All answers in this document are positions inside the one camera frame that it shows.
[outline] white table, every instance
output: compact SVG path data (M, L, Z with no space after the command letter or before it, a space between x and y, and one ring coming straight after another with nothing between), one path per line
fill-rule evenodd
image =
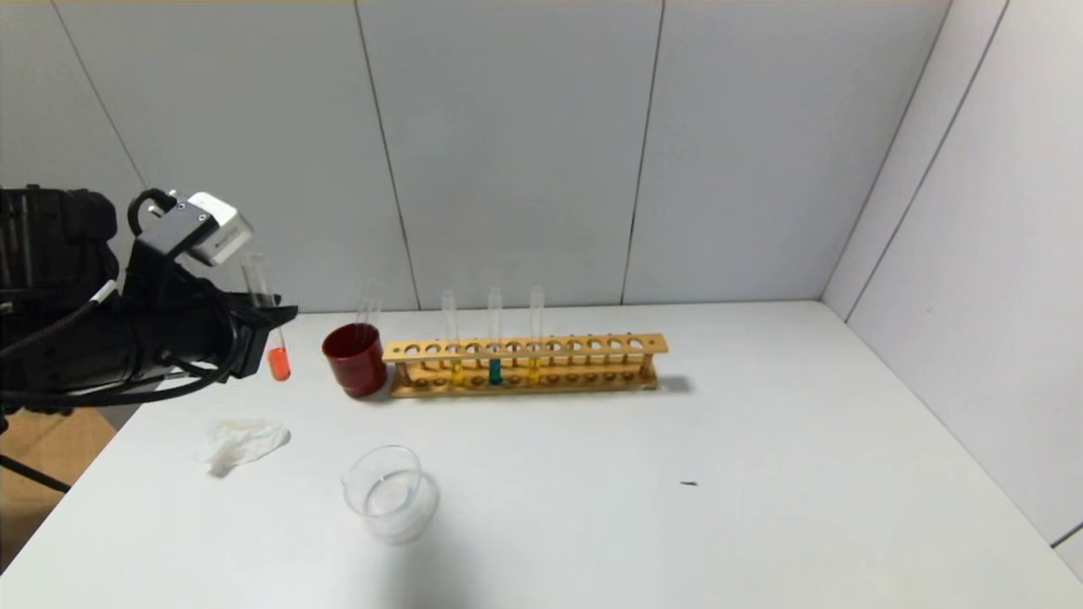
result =
M505 318L526 334L525 311ZM547 310L547 333L665 333L663 388L514 399L350 400L319 354L349 320L287 326L287 383L261 371L141 409L0 579L3 609L1083 607L1083 584L822 304ZM464 335L483 324L461 314ZM439 312L381 326L442 332ZM191 455L224 417L292 440L218 480ZM405 547L369 539L339 487L387 443L442 490Z

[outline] tripod leg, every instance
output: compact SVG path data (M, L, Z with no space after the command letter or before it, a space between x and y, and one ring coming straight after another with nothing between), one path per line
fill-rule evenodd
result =
M22 463L18 463L17 461L11 457L0 455L0 467L6 467L8 469L14 471L15 474L18 474L24 478L34 480L35 482L41 484L42 487L49 487L54 491L66 493L71 490L71 487L65 484L64 482L61 482L60 480L53 478L52 476L48 476L45 474L38 471L32 467L23 465Z

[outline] glass beaker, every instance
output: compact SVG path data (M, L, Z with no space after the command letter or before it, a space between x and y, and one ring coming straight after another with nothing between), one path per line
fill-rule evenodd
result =
M378 540L406 543L425 530L436 509L436 487L406 446L374 449L342 475L350 509Z

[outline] test tube with green liquid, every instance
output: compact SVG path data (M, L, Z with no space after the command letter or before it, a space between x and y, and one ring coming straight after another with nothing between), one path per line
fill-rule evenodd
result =
M542 366L538 355L542 353L542 310L545 309L545 290L540 286L531 288L531 345L532 351L526 378L531 385L537 385L542 379Z
M504 346L500 342L500 311L504 309L504 299L500 297L500 288L494 287L488 290L488 350L500 351ZM504 376L500 374L500 358L493 358L488 361L488 384L500 385Z
M447 328L447 350L459 354L458 311L455 309L455 291L445 289L440 295L440 308L444 311L444 325ZM465 385L466 374L462 372L462 360L452 360L452 384Z

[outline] crumpled tissue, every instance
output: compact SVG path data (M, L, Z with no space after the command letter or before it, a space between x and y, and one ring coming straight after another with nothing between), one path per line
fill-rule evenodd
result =
M211 476L221 478L234 467L256 461L288 441L289 429L275 420L219 420L196 452L196 461L209 463Z

